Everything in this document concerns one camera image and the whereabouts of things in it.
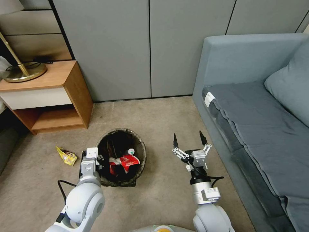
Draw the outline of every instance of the table lamp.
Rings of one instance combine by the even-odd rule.
[[[21,10],[23,10],[23,5],[20,3],[19,0],[0,0],[0,15],[11,14]],[[1,75],[1,78],[6,80],[7,82],[23,82],[37,78],[47,71],[47,68],[43,63],[28,62],[26,64],[23,64],[16,56],[13,49],[10,47],[9,43],[2,35],[1,31],[0,38],[6,45],[18,65],[18,67],[9,67]]]

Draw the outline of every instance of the black trash bag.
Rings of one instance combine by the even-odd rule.
[[[134,187],[146,163],[146,147],[142,139],[132,130],[117,128],[104,134],[99,139],[97,147],[98,153],[104,158],[102,169],[97,169],[101,185]],[[135,150],[134,156],[139,159],[140,164],[130,166],[128,173],[125,173],[121,165],[117,165],[115,172],[118,175],[112,175],[109,169],[109,158],[120,158],[130,148]]]

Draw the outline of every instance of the beige carpet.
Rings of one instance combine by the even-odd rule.
[[[141,136],[147,163],[134,188],[104,187],[106,204],[92,231],[126,232],[151,224],[194,229],[196,206],[185,164],[172,154],[173,133],[181,149],[202,148],[199,130],[211,142],[191,97],[95,104],[87,130],[28,134],[16,146],[0,176],[1,231],[45,231],[63,208],[57,180],[76,183],[79,162],[63,163],[55,146],[81,151],[96,145],[113,128],[130,128]],[[216,150],[211,149],[209,175],[217,182],[221,205],[236,231],[254,231],[251,221]],[[68,194],[70,186],[65,187]]]

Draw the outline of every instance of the wooden nightstand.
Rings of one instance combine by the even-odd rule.
[[[93,102],[77,61],[46,66],[31,81],[0,81],[0,97],[34,135],[88,128]]]

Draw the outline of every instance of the gray sofa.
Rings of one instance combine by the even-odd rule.
[[[309,228],[307,54],[302,33],[204,40],[193,100],[256,231]]]
[[[6,108],[0,113],[0,174],[21,136],[29,131],[19,119]]]

